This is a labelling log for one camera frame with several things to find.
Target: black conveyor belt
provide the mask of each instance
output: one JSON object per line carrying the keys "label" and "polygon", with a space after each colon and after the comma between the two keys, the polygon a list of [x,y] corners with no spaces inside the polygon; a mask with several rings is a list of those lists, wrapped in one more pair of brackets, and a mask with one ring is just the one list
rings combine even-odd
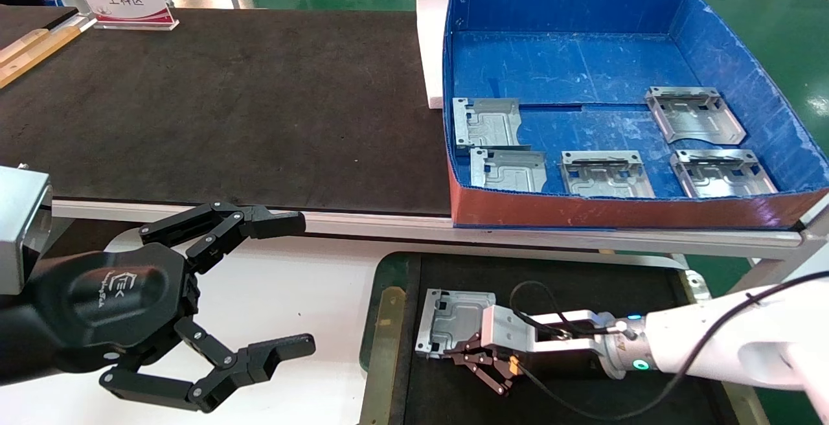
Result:
{"label": "black conveyor belt", "polygon": [[0,91],[0,165],[59,198],[448,214],[414,12],[174,14],[88,30]]}

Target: gripper logo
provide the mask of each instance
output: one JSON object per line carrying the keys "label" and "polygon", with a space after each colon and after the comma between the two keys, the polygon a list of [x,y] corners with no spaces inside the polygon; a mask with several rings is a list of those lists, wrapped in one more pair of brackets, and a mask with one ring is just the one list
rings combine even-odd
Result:
{"label": "gripper logo", "polygon": [[124,291],[132,289],[135,286],[135,278],[139,277],[129,271],[118,275],[113,275],[114,273],[115,271],[109,271],[101,281],[101,287],[98,289],[98,308],[104,306],[107,296],[112,295],[113,292],[115,292],[114,299],[124,297]]}

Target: sheet metal part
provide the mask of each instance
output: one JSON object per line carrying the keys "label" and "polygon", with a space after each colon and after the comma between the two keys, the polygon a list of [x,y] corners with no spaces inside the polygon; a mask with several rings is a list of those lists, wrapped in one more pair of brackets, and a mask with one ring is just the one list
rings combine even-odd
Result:
{"label": "sheet metal part", "polygon": [[654,198],[639,151],[562,151],[568,192],[582,197]]}
{"label": "sheet metal part", "polygon": [[745,129],[710,86],[652,86],[645,94],[667,142],[698,139],[713,144],[740,144]]}
{"label": "sheet metal part", "polygon": [[429,359],[446,357],[445,351],[480,333],[483,310],[494,304],[492,292],[428,289],[415,353]]}
{"label": "sheet metal part", "polygon": [[679,150],[671,157],[676,179],[692,198],[776,194],[752,150]]}
{"label": "sheet metal part", "polygon": [[468,154],[469,148],[517,148],[521,113],[517,98],[453,98],[455,151]]}
{"label": "sheet metal part", "polygon": [[687,284],[690,300],[697,303],[711,300],[711,292],[708,290],[708,284],[705,283],[705,278],[694,270],[684,271],[684,282]]}
{"label": "sheet metal part", "polygon": [[512,192],[541,192],[547,182],[541,151],[470,148],[471,185]]}

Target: blue plastic liner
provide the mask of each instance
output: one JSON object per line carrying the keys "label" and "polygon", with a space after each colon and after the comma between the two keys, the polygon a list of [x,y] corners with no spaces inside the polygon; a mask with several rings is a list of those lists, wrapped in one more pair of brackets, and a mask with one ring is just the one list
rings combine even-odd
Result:
{"label": "blue plastic liner", "polygon": [[[739,147],[667,144],[645,106],[650,86],[713,86],[748,135]],[[684,148],[754,150],[780,194],[829,188],[826,156],[702,0],[449,0],[446,141],[454,179],[471,188],[468,157],[454,152],[453,97],[521,101],[519,141],[547,152],[542,195],[568,196],[562,150],[639,150],[657,198],[634,200],[695,201],[669,163]]]}

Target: white sign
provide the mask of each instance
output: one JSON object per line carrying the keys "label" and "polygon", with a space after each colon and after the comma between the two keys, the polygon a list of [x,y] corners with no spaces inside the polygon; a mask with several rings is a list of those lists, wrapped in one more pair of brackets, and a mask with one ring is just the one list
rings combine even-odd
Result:
{"label": "white sign", "polygon": [[86,0],[98,22],[133,27],[172,27],[177,21],[166,0]]}

